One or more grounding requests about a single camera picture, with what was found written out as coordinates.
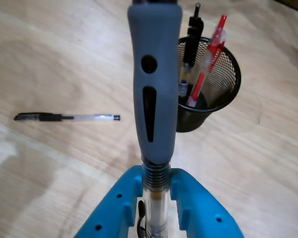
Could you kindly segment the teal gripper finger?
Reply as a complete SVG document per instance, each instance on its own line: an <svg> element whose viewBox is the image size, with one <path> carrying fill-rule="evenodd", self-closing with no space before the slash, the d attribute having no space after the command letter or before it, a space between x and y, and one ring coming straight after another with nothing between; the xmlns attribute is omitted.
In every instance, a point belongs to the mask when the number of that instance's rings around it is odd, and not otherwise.
<svg viewBox="0 0 298 238"><path fill-rule="evenodd" d="M75 237L126 238L135 225L137 199L142 195L142 167L137 165L117 180Z"/></svg>
<svg viewBox="0 0 298 238"><path fill-rule="evenodd" d="M176 201L179 229L188 238L243 237L230 213L185 170L171 170L170 197Z"/></svg>

